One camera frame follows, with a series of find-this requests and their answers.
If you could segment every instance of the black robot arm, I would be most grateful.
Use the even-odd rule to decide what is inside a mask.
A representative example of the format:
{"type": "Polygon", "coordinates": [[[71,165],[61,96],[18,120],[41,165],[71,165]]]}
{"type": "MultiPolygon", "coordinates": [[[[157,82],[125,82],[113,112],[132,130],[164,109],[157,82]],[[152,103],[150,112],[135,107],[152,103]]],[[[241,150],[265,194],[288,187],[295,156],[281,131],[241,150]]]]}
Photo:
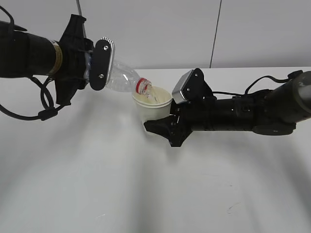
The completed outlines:
{"type": "Polygon", "coordinates": [[[71,15],[59,41],[27,33],[15,25],[10,13],[0,6],[10,21],[0,21],[0,77],[29,78],[40,89],[44,110],[36,116],[21,116],[0,105],[0,111],[20,120],[46,120],[57,115],[63,107],[71,105],[77,92],[90,83],[94,90],[101,90],[109,80],[114,57],[114,43],[104,37],[96,47],[84,37],[86,19],[71,15]],[[46,75],[41,83],[34,75],[46,75]],[[56,104],[47,85],[55,82],[56,104]]]}
{"type": "Polygon", "coordinates": [[[193,131],[250,131],[262,135],[288,135],[296,123],[311,117],[311,71],[296,71],[275,90],[249,94],[229,93],[231,99],[218,100],[204,81],[200,69],[189,71],[173,91],[170,116],[147,121],[147,131],[167,138],[180,147],[193,131]]]}

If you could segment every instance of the white wall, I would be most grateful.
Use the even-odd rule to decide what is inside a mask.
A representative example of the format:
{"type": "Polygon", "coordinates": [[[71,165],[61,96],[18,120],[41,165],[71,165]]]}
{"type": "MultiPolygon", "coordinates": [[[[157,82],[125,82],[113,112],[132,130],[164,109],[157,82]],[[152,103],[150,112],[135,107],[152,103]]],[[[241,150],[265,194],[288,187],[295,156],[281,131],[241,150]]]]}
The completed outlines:
{"type": "MultiPolygon", "coordinates": [[[[86,33],[135,68],[208,67],[220,0],[81,0],[86,33]]],[[[59,39],[75,0],[2,0],[16,23],[59,39]]],[[[212,67],[309,66],[309,0],[223,0],[212,67]]],[[[0,13],[0,20],[5,19],[0,13]]]]}
{"type": "Polygon", "coordinates": [[[310,0],[223,0],[213,67],[311,64],[310,0]]]}

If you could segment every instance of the clear plastic bottle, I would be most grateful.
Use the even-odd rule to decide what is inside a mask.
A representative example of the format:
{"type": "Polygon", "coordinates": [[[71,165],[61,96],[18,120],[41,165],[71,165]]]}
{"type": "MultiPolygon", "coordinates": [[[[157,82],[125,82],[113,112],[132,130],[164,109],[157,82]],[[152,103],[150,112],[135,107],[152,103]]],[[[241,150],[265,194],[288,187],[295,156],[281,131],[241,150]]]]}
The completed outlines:
{"type": "Polygon", "coordinates": [[[146,94],[146,91],[151,88],[151,82],[141,78],[136,71],[125,64],[114,60],[111,77],[106,87],[118,92],[146,94]]]}

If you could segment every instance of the white table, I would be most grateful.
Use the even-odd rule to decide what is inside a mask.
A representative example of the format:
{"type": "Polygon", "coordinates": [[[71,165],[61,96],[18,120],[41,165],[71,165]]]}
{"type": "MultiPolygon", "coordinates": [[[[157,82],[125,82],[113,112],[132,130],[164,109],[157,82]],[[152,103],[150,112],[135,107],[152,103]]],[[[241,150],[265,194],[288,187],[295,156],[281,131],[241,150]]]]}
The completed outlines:
{"type": "MultiPolygon", "coordinates": [[[[203,71],[214,91],[242,92],[260,76],[297,69],[203,71]]],[[[187,71],[138,72],[171,91],[187,71]]],[[[262,81],[254,90],[276,86],[262,81]]],[[[0,90],[12,110],[41,109],[27,80],[1,80],[0,90]]],[[[0,115],[0,125],[0,232],[311,231],[311,120],[290,136],[195,132],[170,148],[144,134],[129,93],[88,87],[53,119],[0,115]]]]}

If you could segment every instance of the paper cup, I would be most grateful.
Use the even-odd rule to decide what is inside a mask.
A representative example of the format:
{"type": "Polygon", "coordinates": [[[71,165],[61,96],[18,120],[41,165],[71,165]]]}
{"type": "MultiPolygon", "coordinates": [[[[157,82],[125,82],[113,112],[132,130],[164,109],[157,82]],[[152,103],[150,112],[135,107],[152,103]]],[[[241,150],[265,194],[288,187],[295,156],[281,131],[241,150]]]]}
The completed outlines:
{"type": "Polygon", "coordinates": [[[144,96],[138,93],[134,93],[132,95],[136,103],[138,114],[142,124],[148,120],[158,120],[168,117],[170,115],[171,103],[173,100],[172,95],[168,91],[157,86],[153,86],[153,89],[160,103],[157,104],[146,103],[143,101],[144,96]]]}

